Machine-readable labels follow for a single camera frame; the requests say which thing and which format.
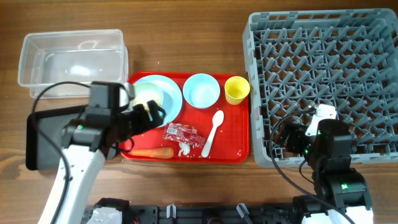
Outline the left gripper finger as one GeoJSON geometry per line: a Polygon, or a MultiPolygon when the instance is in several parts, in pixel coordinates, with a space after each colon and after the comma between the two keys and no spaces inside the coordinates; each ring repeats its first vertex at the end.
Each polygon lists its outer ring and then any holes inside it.
{"type": "Polygon", "coordinates": [[[146,103],[143,103],[142,105],[148,115],[149,122],[153,123],[154,117],[152,116],[151,109],[154,108],[154,102],[146,102],[146,103]]]}
{"type": "Polygon", "coordinates": [[[154,100],[147,102],[149,113],[150,113],[150,126],[157,128],[163,125],[166,112],[161,108],[154,100]]]}

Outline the light green bowl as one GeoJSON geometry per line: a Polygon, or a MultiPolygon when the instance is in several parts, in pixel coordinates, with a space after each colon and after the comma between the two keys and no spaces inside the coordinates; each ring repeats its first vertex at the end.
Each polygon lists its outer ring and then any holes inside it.
{"type": "Polygon", "coordinates": [[[164,102],[164,94],[162,90],[151,82],[139,82],[133,84],[135,98],[130,102],[130,108],[136,105],[142,105],[150,100],[154,100],[159,106],[164,102]]]}

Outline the red snack wrapper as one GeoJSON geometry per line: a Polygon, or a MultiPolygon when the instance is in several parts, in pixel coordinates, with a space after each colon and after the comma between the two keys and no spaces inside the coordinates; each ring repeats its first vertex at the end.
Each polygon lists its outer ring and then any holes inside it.
{"type": "Polygon", "coordinates": [[[193,126],[180,123],[167,123],[162,138],[199,148],[206,143],[206,139],[193,126]]]}

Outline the white tissue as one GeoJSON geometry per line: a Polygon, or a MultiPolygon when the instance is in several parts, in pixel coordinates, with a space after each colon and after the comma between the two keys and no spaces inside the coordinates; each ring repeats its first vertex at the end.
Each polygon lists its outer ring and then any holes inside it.
{"type": "Polygon", "coordinates": [[[187,156],[190,153],[190,145],[184,142],[180,142],[179,144],[180,150],[178,152],[178,156],[181,157],[182,155],[187,156]]]}

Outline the light blue bowl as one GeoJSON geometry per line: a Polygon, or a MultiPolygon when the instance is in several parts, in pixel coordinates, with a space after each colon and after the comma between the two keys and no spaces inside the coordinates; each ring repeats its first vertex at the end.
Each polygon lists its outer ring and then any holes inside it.
{"type": "Polygon", "coordinates": [[[198,109],[209,108],[220,97],[220,84],[209,74],[197,73],[190,76],[183,85],[185,101],[198,109]]]}

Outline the yellow plastic cup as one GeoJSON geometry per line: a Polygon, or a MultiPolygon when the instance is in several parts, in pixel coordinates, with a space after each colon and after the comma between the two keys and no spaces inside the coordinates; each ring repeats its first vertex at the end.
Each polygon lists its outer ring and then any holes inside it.
{"type": "Polygon", "coordinates": [[[239,76],[234,76],[227,79],[224,84],[224,92],[226,101],[231,105],[240,104],[250,92],[249,82],[239,76]]]}

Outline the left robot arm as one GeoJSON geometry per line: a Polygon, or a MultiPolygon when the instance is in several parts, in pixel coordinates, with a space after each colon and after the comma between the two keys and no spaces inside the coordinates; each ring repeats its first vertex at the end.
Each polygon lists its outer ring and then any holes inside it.
{"type": "Polygon", "coordinates": [[[147,105],[149,111],[136,105],[125,113],[118,107],[88,106],[84,119],[64,127],[58,172],[40,223],[81,222],[109,148],[163,124],[166,111],[153,100],[147,105]]]}

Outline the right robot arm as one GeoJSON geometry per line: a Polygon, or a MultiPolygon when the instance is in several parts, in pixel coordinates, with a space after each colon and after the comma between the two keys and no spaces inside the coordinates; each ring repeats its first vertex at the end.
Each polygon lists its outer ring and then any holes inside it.
{"type": "Polygon", "coordinates": [[[293,186],[303,194],[287,208],[275,212],[289,223],[372,223],[373,210],[365,178],[351,167],[353,139],[348,125],[322,119],[308,126],[282,119],[271,132],[276,143],[300,154],[312,169],[314,193],[293,186]]]}

